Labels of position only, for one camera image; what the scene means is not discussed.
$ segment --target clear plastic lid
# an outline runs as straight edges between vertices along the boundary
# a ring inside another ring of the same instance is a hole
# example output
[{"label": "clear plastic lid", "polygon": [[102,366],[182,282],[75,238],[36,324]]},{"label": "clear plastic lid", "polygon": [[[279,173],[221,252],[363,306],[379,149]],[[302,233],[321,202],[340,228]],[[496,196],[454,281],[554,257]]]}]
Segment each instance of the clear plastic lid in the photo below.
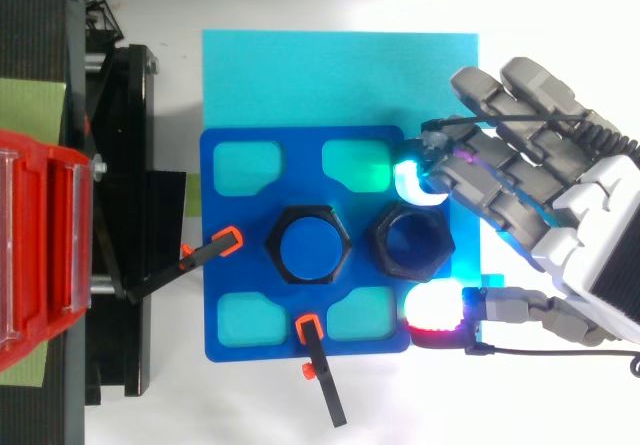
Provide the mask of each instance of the clear plastic lid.
[{"label": "clear plastic lid", "polygon": [[13,171],[20,154],[0,149],[0,346],[15,337],[13,300]]},{"label": "clear plastic lid", "polygon": [[73,218],[71,221],[72,312],[91,301],[91,240],[93,234],[93,175],[89,165],[68,164],[73,170]]}]

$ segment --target green surface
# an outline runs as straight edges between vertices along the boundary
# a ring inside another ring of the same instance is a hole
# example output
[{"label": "green surface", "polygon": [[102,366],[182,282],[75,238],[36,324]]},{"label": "green surface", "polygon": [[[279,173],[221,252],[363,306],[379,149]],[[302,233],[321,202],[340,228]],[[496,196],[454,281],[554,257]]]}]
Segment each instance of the green surface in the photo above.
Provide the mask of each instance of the green surface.
[{"label": "green surface", "polygon": [[333,340],[381,340],[395,332],[395,325],[396,299],[388,287],[356,288],[327,311]]},{"label": "green surface", "polygon": [[225,347],[279,345],[288,323],[287,311],[258,292],[227,293],[218,301],[218,338]]},{"label": "green surface", "polygon": [[[57,144],[64,106],[65,84],[0,78],[0,130]],[[0,373],[0,385],[41,387],[47,343]]]},{"label": "green surface", "polygon": [[0,373],[0,385],[41,387],[47,363],[48,343],[43,342],[26,358]]},{"label": "green surface", "polygon": [[330,140],[322,169],[352,192],[384,192],[391,185],[391,152],[379,140]]},{"label": "green surface", "polygon": [[187,199],[184,214],[187,218],[202,216],[202,193],[199,173],[187,174]]},{"label": "green surface", "polygon": [[65,84],[0,78],[0,129],[57,144]]},{"label": "green surface", "polygon": [[281,175],[282,149],[276,142],[224,142],[213,151],[213,182],[227,197],[257,194]]}]

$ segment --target black bracket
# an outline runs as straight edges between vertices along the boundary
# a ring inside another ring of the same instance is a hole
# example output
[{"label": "black bracket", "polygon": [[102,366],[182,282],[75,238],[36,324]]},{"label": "black bracket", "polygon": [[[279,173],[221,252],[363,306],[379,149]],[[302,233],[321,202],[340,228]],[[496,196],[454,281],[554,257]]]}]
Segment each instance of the black bracket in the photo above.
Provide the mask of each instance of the black bracket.
[{"label": "black bracket", "polygon": [[228,231],[214,238],[209,244],[196,248],[182,260],[152,275],[140,285],[128,289],[126,292],[127,298],[131,303],[137,303],[185,273],[203,266],[212,258],[230,253],[238,245],[242,245],[240,235],[236,235],[233,231]]},{"label": "black bracket", "polygon": [[338,389],[331,375],[331,369],[329,368],[327,355],[324,353],[324,348],[322,347],[317,324],[314,320],[309,319],[301,323],[301,329],[304,341],[309,349],[309,356],[311,357],[311,365],[315,372],[315,377],[320,382],[322,394],[324,395],[325,402],[327,402],[327,408],[329,409],[333,426],[337,428],[346,425],[347,417],[342,409]]}]

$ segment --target orange clamp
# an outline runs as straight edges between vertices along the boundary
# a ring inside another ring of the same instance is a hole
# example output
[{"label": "orange clamp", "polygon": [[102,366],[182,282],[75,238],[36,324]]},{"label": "orange clamp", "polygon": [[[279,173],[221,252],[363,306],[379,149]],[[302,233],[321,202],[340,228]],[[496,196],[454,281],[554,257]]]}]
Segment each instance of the orange clamp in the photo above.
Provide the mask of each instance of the orange clamp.
[{"label": "orange clamp", "polygon": [[224,252],[222,252],[220,254],[221,257],[226,257],[227,255],[231,255],[233,252],[235,252],[236,250],[238,250],[239,248],[242,247],[244,240],[242,239],[242,234],[240,233],[240,230],[238,230],[236,227],[231,226],[231,227],[227,227],[224,230],[220,230],[218,233],[216,233],[213,237],[211,237],[211,241],[213,240],[217,240],[218,238],[222,237],[223,235],[226,235],[227,233],[232,233],[233,236],[236,238],[236,241],[238,243],[236,243],[234,246],[229,247],[227,250],[225,250]]},{"label": "orange clamp", "polygon": [[316,378],[316,371],[310,362],[302,365],[302,375],[304,375],[304,378],[306,378],[307,380],[313,380],[314,378]]},{"label": "orange clamp", "polygon": [[188,243],[183,243],[180,245],[180,249],[182,250],[182,257],[188,257],[194,252],[194,249],[189,246]]},{"label": "orange clamp", "polygon": [[304,333],[302,333],[302,324],[308,321],[312,321],[316,325],[316,330],[318,331],[320,340],[324,338],[324,332],[322,331],[322,325],[320,325],[320,319],[318,316],[315,313],[307,313],[296,320],[296,331],[298,332],[300,343],[303,345],[307,344],[307,339],[304,337]]}]

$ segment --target metal rod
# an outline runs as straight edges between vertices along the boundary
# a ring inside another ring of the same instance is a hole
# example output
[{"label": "metal rod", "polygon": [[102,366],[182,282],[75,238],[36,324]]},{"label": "metal rod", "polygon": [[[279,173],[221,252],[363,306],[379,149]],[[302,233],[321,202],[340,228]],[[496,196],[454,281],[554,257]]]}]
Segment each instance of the metal rod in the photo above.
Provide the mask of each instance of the metal rod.
[{"label": "metal rod", "polygon": [[109,275],[94,275],[91,277],[91,295],[114,295],[116,293]]},{"label": "metal rod", "polygon": [[84,71],[86,73],[100,73],[105,56],[104,53],[87,53],[84,56]]}]

